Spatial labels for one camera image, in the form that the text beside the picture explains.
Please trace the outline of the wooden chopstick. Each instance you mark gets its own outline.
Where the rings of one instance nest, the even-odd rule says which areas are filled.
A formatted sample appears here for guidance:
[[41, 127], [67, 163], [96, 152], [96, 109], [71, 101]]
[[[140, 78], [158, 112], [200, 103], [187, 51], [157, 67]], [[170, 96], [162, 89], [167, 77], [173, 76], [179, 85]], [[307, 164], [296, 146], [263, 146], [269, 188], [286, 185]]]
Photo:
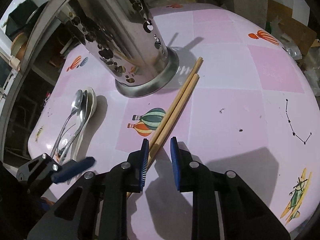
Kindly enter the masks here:
[[154, 159], [156, 153], [163, 144], [164, 139], [167, 137], [174, 123], [178, 119], [178, 116], [180, 115], [183, 107], [187, 103], [189, 96], [191, 95], [193, 89], [195, 88], [200, 78], [197, 74], [197, 71], [201, 67], [202, 63], [203, 58], [199, 57], [195, 63], [195, 66], [191, 70], [189, 76], [185, 80], [183, 86], [180, 88], [178, 94], [171, 103], [163, 120], [161, 121], [160, 125], [151, 137], [148, 162], [151, 162]]
[[200, 77], [198, 74], [193, 74], [185, 81], [185, 84], [181, 87], [175, 100], [170, 105], [165, 117], [163, 118], [156, 132], [153, 134], [151, 140], [143, 140], [141, 149], [138, 151], [138, 153], [133, 155], [134, 161], [136, 161], [135, 167], [137, 171], [138, 185], [127, 189], [127, 198], [129, 198], [134, 192], [140, 193], [143, 191], [146, 173], [152, 161], [154, 160], [156, 153], [163, 144], [164, 139], [167, 137], [178, 117], [180, 116], [180, 113], [191, 96], [199, 78]]

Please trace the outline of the white ceramic soup spoon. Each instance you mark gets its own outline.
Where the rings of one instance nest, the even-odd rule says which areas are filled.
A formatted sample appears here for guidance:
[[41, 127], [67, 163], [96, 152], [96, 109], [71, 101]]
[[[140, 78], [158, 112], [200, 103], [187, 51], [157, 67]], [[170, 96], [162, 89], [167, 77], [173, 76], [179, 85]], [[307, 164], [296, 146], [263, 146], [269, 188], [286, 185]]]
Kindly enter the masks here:
[[90, 118], [94, 115], [97, 108], [97, 97], [93, 88], [87, 87], [85, 91], [87, 92], [86, 118], [85, 118], [85, 123], [82, 129], [80, 130], [79, 134], [75, 138], [75, 141], [74, 141], [75, 145], [72, 146], [71, 159], [73, 160], [77, 159], [77, 155], [80, 150], [80, 146], [84, 137], [85, 128], [88, 125]]

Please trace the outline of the wide steel soup spoon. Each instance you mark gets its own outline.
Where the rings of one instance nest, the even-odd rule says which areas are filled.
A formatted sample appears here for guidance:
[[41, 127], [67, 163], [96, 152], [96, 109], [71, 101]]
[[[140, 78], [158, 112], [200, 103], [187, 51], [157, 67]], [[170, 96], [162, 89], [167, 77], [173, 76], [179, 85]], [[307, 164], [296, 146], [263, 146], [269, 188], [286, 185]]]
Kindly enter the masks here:
[[86, 111], [87, 111], [87, 91], [85, 90], [82, 93], [82, 102], [81, 102], [81, 107], [80, 107], [80, 112], [78, 115], [79, 119], [79, 127], [77, 130], [74, 132], [72, 135], [71, 139], [67, 142], [66, 146], [63, 148], [63, 151], [60, 151], [60, 157], [59, 157], [59, 164], [63, 163], [63, 161], [66, 158], [66, 155], [69, 151], [69, 148], [71, 147], [73, 141], [76, 139], [76, 136], [80, 133], [82, 130], [85, 120], [86, 120]]

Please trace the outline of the perforated steel utensil holder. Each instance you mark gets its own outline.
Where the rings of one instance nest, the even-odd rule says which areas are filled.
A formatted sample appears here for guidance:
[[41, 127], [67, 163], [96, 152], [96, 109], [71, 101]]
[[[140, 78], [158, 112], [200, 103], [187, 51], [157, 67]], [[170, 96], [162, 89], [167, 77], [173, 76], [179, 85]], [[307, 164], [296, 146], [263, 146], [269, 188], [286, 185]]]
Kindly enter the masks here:
[[150, 95], [177, 72], [178, 55], [143, 0], [69, 0], [57, 18], [111, 73], [123, 96]]

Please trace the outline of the brown cardboard box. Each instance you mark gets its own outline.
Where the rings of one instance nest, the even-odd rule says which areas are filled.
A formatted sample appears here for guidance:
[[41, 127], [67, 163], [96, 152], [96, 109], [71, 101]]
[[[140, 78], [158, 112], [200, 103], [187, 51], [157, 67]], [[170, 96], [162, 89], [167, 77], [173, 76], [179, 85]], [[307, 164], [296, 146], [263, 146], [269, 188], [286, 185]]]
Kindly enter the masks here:
[[298, 46], [303, 56], [306, 56], [316, 39], [316, 32], [292, 18], [292, 9], [276, 1], [268, 0], [267, 29], [280, 30], [279, 34], [286, 34]]

